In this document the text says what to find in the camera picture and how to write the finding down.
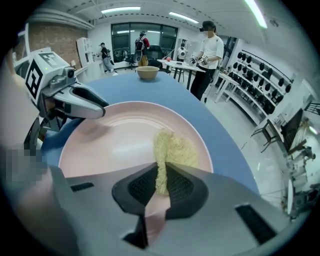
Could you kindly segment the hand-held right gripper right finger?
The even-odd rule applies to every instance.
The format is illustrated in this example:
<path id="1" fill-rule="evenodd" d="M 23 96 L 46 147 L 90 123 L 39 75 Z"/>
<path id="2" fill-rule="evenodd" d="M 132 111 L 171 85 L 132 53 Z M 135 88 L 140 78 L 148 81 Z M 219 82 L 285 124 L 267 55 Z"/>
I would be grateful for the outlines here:
<path id="1" fill-rule="evenodd" d="M 272 230 L 254 226 L 270 240 L 290 223 L 277 207 L 236 180 L 197 168 L 173 165 L 202 180 L 208 198 L 202 208 L 189 218 L 167 220 L 149 253 L 159 256 L 238 256 L 260 252 L 257 234 L 249 227 L 257 214 Z"/>

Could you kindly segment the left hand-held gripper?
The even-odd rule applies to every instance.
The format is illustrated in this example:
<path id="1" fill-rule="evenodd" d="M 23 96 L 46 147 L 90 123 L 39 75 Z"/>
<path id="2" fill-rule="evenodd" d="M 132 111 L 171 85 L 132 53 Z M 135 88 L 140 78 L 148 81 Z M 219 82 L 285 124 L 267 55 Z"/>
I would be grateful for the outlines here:
<path id="1" fill-rule="evenodd" d="M 42 127 L 60 130 L 67 116 L 99 119 L 109 103 L 90 86 L 78 83 L 75 69 L 55 52 L 38 52 L 30 61 L 25 87 L 39 110 Z"/>

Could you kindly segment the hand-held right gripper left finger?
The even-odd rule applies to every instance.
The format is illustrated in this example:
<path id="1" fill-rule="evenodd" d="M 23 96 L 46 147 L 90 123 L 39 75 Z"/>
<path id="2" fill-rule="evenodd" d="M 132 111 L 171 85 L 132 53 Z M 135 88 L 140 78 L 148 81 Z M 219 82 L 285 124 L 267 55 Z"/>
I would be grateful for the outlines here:
<path id="1" fill-rule="evenodd" d="M 72 236 L 64 235 L 74 247 L 70 256 L 152 256 L 153 252 L 128 243 L 123 238 L 135 232 L 138 215 L 124 212 L 114 200 L 113 186 L 123 178 L 148 171 L 155 164 L 101 174 L 66 178 L 60 168 L 50 166 L 52 188 Z"/>

